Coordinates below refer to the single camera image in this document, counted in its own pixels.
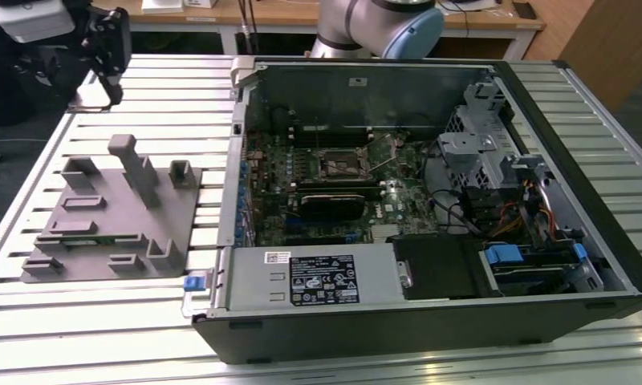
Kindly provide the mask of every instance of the slotted metal table surface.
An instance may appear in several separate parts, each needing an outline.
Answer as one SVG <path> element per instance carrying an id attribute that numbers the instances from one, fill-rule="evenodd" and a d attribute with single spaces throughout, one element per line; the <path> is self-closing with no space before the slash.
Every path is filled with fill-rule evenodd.
<path id="1" fill-rule="evenodd" d="M 642 383 L 642 312 L 537 346 L 234 367 L 181 315 L 182 278 L 19 281 L 64 187 L 56 173 L 74 155 L 120 167 L 106 155 L 116 133 L 138 137 L 138 152 L 157 167 L 181 157 L 205 169 L 189 269 L 214 265 L 230 66 L 223 56 L 136 55 L 123 104 L 108 114 L 64 117 L 0 225 L 0 384 Z M 513 67 L 642 252 L 642 151 L 571 71 L 548 63 Z M 533 151 L 525 128 L 521 134 Z"/>

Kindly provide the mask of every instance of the power supply label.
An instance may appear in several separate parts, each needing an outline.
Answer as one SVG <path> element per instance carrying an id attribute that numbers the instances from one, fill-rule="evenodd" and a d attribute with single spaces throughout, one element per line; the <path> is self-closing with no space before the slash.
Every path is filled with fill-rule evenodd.
<path id="1" fill-rule="evenodd" d="M 354 255 L 291 257 L 290 303 L 295 306 L 360 303 Z"/>

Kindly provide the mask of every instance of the motherboard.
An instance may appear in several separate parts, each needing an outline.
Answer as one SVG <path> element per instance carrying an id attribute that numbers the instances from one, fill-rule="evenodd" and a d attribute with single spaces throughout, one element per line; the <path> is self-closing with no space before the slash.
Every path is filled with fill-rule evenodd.
<path id="1" fill-rule="evenodd" d="M 255 245 L 382 243 L 438 233 L 421 178 L 428 147 L 398 130 L 257 132 L 247 144 Z"/>

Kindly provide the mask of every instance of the metal case frame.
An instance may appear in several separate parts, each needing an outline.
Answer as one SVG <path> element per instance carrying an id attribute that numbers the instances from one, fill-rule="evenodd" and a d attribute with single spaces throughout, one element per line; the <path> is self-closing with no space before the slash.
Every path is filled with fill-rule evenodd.
<path id="1" fill-rule="evenodd" d="M 271 311 L 253 311 L 233 315 L 219 309 L 226 303 L 230 284 L 231 248 L 226 246 L 219 253 L 219 275 L 214 280 L 215 308 L 193 317 L 195 329 L 225 362 L 262 363 L 541 343 L 553 341 L 591 322 L 605 318 L 623 318 L 642 310 L 640 252 L 506 62 L 325 59 L 266 61 L 337 65 L 390 63 L 492 66 L 501 79 L 501 86 L 512 98 L 511 103 L 544 147 L 547 161 L 560 171 L 563 183 L 575 194 L 576 201 L 640 294 L 609 295 L 607 292 L 600 298 L 544 296 L 543 299 L 519 298 L 513 302 L 508 298 L 486 298 L 485 303 L 461 300 L 457 305 L 442 302 L 438 306 L 414 306 L 409 310 L 388 307 L 352 310 L 349 307 L 348 311 L 314 309 L 297 313 L 282 311 L 278 314 Z M 512 129 L 511 134 L 520 150 L 528 152 L 519 139 L 519 132 Z"/>

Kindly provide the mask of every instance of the blue latch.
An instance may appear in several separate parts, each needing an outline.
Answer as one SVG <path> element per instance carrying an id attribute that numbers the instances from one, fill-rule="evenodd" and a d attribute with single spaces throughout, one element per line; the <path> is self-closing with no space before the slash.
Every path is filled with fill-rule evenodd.
<path id="1" fill-rule="evenodd" d="M 583 243 L 575 243 L 575 252 L 576 256 L 581 261 L 584 261 L 588 258 L 588 250 Z"/>
<path id="2" fill-rule="evenodd" d="M 485 250 L 485 257 L 489 259 L 490 265 L 505 262 L 524 262 L 524 256 L 517 245 L 492 245 Z"/>
<path id="3" fill-rule="evenodd" d="M 207 277 L 190 276 L 186 277 L 183 290 L 187 292 L 207 290 Z"/>

